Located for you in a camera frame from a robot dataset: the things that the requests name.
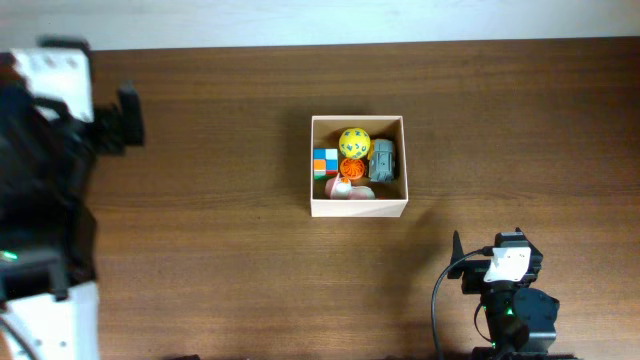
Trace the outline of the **pink white toy duck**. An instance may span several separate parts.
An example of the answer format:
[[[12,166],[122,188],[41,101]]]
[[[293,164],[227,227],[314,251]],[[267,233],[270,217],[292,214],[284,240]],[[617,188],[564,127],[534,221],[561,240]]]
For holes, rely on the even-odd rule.
[[[325,194],[331,200],[375,200],[373,190],[367,186],[354,186],[349,178],[337,175],[327,181]]]

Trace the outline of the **yellow ball with blue letters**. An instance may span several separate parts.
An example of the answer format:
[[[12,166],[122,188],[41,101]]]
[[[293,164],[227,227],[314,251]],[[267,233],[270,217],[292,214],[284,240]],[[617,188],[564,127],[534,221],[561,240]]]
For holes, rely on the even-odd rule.
[[[363,128],[347,128],[339,138],[339,150],[350,159],[365,157],[371,148],[371,138]]]

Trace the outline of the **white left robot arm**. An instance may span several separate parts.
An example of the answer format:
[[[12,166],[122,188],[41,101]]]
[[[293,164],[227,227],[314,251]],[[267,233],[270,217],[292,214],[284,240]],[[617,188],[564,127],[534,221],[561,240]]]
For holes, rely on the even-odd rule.
[[[84,43],[1,55],[1,332],[15,359],[96,359],[97,160],[145,142],[139,95],[93,102]]]

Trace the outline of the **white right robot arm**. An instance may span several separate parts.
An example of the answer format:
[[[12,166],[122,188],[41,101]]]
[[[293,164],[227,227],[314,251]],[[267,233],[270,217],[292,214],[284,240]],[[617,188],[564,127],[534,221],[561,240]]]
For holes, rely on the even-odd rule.
[[[476,347],[472,359],[547,359],[555,342],[560,302],[532,284],[542,268],[542,253],[519,228],[498,233],[494,244],[476,252],[463,251],[453,234],[449,279],[461,281],[465,295],[477,295],[489,347]]]

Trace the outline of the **yellow grey toy truck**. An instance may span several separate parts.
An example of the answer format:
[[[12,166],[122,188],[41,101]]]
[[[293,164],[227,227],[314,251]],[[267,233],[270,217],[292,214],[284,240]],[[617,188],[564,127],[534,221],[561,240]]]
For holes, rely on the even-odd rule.
[[[390,183],[395,179],[395,146],[391,140],[375,139],[368,160],[372,182]]]

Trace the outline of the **multicoloured puzzle cube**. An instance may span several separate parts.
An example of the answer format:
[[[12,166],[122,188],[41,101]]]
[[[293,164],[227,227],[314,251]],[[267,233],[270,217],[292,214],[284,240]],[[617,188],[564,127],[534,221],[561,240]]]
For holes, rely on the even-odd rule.
[[[313,176],[315,179],[336,176],[339,172],[338,150],[315,148],[313,150]]]

